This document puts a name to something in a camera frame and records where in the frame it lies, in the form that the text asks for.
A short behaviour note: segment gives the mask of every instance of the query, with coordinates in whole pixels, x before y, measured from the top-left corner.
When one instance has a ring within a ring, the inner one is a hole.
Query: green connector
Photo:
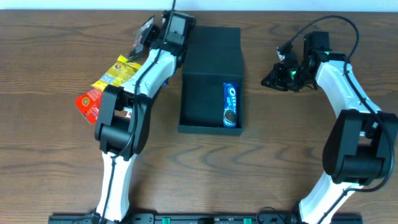
[[[172,220],[171,218],[163,218],[162,219],[162,224],[171,224]]]
[[[244,218],[243,224],[251,224],[251,218]]]

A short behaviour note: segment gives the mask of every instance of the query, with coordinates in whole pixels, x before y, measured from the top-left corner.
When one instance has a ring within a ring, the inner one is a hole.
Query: cable
[[[376,112],[366,103],[366,98],[363,98],[360,94],[360,92],[358,91],[358,89],[355,87],[354,83],[352,82],[351,78],[349,77],[349,71],[347,71],[347,64],[351,58],[351,56],[354,54],[356,47],[358,46],[358,42],[359,42],[359,32],[358,32],[358,28],[355,26],[355,24],[343,17],[343,16],[336,16],[336,15],[330,15],[330,16],[324,16],[321,17],[319,19],[315,19],[314,21],[310,22],[309,24],[307,24],[305,27],[303,27],[300,31],[298,31],[285,45],[287,45],[288,43],[291,43],[297,36],[299,36],[305,29],[307,29],[308,27],[312,26],[314,23],[318,22],[318,21],[322,21],[324,19],[331,19],[331,18],[337,18],[337,19],[342,19],[344,21],[346,21],[347,23],[349,23],[356,34],[356,41],[354,44],[353,49],[351,50],[351,52],[349,53],[347,59],[344,62],[344,75],[349,83],[349,85],[351,86],[351,88],[354,90],[355,94],[357,95],[357,97],[359,98],[360,102],[365,106],[366,109],[369,110],[370,114],[373,116],[373,118],[376,120],[376,123],[378,125],[380,125],[380,128],[382,129],[382,131],[384,132],[384,134],[386,135],[387,138],[387,142],[388,142],[388,146],[390,149],[390,167],[389,167],[389,172],[387,173],[387,175],[383,178],[383,180],[375,187],[372,187],[370,189],[356,189],[356,188],[348,188],[345,189],[343,191],[343,193],[338,197],[338,199],[333,203],[333,205],[329,208],[329,210],[327,210],[322,218],[320,219],[320,221],[318,222],[321,223],[327,216],[328,214],[340,203],[340,201],[347,196],[347,193],[350,191],[354,191],[354,192],[375,192],[379,189],[381,189],[389,180],[392,171],[394,170],[394,144],[392,142],[391,136],[386,128],[386,125],[381,121],[380,117],[376,114]]]
[[[113,181],[113,174],[114,174],[114,170],[116,167],[116,158],[120,155],[122,155],[127,149],[129,149],[129,145],[134,142],[134,139],[136,137],[136,129],[137,129],[137,121],[138,121],[138,103],[137,103],[137,92],[138,92],[138,86],[141,83],[141,80],[144,78],[144,76],[148,73],[148,71],[156,64],[156,62],[158,61],[159,57],[160,57],[160,53],[162,51],[163,45],[166,41],[166,36],[167,33],[169,33],[170,30],[170,25],[172,23],[172,18],[174,15],[174,8],[175,8],[175,2],[176,0],[173,0],[173,5],[172,8],[170,10],[170,17],[169,17],[169,21],[167,22],[167,27],[162,39],[162,42],[160,43],[159,46],[159,51],[154,59],[154,61],[143,71],[143,73],[141,74],[141,76],[137,79],[136,81],[136,85],[134,87],[134,96],[136,97],[135,102],[134,102],[134,124],[132,127],[132,133],[130,135],[129,140],[127,141],[126,145],[122,148],[122,150],[120,150],[119,153],[115,154],[114,156],[112,156],[112,173],[111,173],[111,177],[109,179],[109,185],[108,185],[108,192],[106,194],[106,200],[105,200],[105,205],[104,205],[104,210],[102,213],[102,217],[101,217],[101,223],[103,224],[105,222],[105,211],[106,211],[106,207],[108,205],[108,200],[109,200],[109,195],[111,192],[111,187],[112,187],[112,181]]]
[[[263,212],[265,209],[271,209],[271,210],[273,210],[274,212],[277,213],[277,210],[274,209],[274,208],[272,208],[271,206],[265,206],[265,207],[260,208],[260,210],[259,210],[259,211],[257,212],[257,214],[256,214],[256,221],[257,221],[258,223],[260,223],[260,224],[264,224],[264,222],[261,221],[261,220],[259,219],[259,217],[260,217],[261,212]],[[283,217],[282,217],[280,214],[278,214],[278,213],[277,213],[277,215],[278,215],[279,218],[283,221],[283,223],[286,223],[286,219],[285,219],[285,218],[283,218]]]

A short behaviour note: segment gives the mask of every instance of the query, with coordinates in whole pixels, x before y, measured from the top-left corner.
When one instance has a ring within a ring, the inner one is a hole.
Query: black mounting rail
[[[259,215],[263,224],[299,224],[292,218],[292,212],[269,212]],[[87,215],[52,215],[49,224],[96,224],[92,214]],[[117,224],[107,220],[105,224]],[[151,213],[137,213],[131,215],[120,224],[260,224],[256,215],[154,215]],[[346,214],[334,215],[331,224],[363,224],[360,215]]]

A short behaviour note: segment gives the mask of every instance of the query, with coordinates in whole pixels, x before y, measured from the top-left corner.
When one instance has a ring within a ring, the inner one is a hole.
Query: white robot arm
[[[103,188],[96,208],[100,220],[119,222],[127,214],[132,167],[148,138],[152,104],[165,81],[181,66],[195,19],[165,11],[164,22],[167,28],[163,26],[151,41],[149,56],[140,70],[121,87],[109,85],[103,92],[95,130],[104,160]],[[131,120],[114,114],[123,109],[132,111]]]
[[[313,84],[314,89],[321,87],[330,101],[337,121],[323,150],[325,171],[297,207],[297,223],[327,224],[355,191],[367,191],[362,188],[391,174],[394,154],[387,136],[392,134],[391,142],[395,141],[398,120],[368,98],[354,77],[349,59],[331,51],[327,32],[307,34],[304,46],[301,65],[291,51],[291,41],[278,49],[284,64],[275,64],[262,85],[298,92]],[[374,116],[382,119],[382,125]],[[371,143],[358,144],[361,136]]]

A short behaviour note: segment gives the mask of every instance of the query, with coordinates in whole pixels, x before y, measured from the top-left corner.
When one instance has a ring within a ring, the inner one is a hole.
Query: red snack bag
[[[102,91],[94,88],[87,93],[79,96],[75,101],[77,108],[90,124],[94,124],[97,122],[98,112],[100,111],[101,98]]]

